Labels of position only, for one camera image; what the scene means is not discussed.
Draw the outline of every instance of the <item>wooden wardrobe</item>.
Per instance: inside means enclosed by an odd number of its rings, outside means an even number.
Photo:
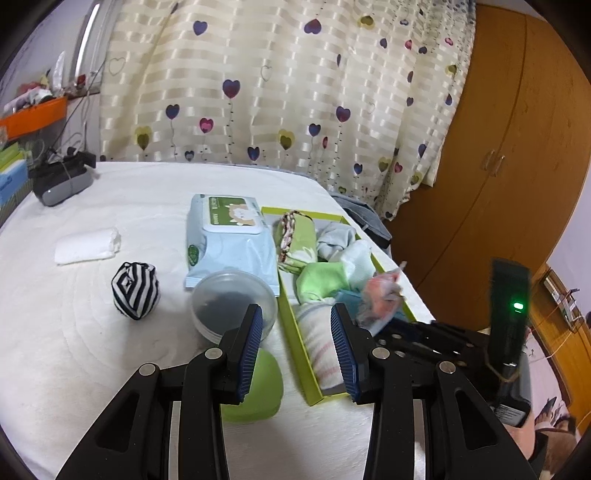
[[[479,5],[466,84],[433,188],[389,223],[392,256],[441,322],[489,324],[493,257],[535,273],[591,158],[591,86],[552,27]]]

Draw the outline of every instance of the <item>fluorescent light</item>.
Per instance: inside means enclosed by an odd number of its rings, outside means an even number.
[[[86,28],[84,30],[84,35],[82,36],[82,42],[80,43],[80,50],[78,50],[78,58],[76,60],[76,70],[74,71],[74,81],[80,75],[80,68],[82,67],[82,58],[84,58],[84,52],[86,50],[86,44],[88,43],[88,37],[90,37],[90,31],[92,29],[92,25],[95,22],[96,14],[99,12],[100,3],[96,4],[92,8],[92,12],[90,13],[90,18],[88,19],[88,23],[86,24]]]

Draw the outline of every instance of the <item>orange box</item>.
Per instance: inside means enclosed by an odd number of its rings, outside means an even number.
[[[66,117],[68,99],[56,98],[40,105],[30,106],[0,120],[0,127],[6,127],[8,139],[21,137],[51,125]]]

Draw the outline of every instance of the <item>blue box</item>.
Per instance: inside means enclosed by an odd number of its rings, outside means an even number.
[[[0,173],[0,207],[27,182],[29,172],[25,160],[17,160]]]

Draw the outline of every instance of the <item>round plastic container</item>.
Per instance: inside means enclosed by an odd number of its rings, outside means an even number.
[[[204,278],[193,289],[190,309],[195,327],[207,340],[219,344],[228,330],[238,328],[246,308],[257,303],[262,309],[265,339],[277,317],[273,291],[260,278],[239,270],[223,270]]]

